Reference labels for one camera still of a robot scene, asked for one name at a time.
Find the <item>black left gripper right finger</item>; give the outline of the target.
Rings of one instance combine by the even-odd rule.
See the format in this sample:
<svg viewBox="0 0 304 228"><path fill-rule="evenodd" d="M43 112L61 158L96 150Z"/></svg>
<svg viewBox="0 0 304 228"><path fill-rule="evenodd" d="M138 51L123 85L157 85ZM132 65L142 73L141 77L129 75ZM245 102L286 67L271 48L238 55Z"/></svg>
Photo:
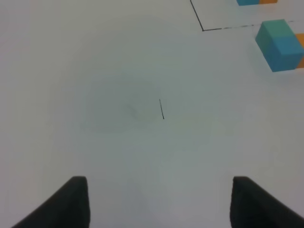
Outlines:
<svg viewBox="0 0 304 228"><path fill-rule="evenodd" d="M233 178L230 223L233 228L302 228L304 218L249 177Z"/></svg>

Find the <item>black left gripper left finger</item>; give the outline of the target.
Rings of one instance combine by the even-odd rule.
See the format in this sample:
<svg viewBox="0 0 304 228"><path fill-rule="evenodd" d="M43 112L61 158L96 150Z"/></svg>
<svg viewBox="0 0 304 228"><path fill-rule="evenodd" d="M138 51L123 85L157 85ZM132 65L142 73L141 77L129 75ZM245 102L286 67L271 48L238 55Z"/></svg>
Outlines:
<svg viewBox="0 0 304 228"><path fill-rule="evenodd" d="M74 176L14 227L88 228L90 221L87 178Z"/></svg>

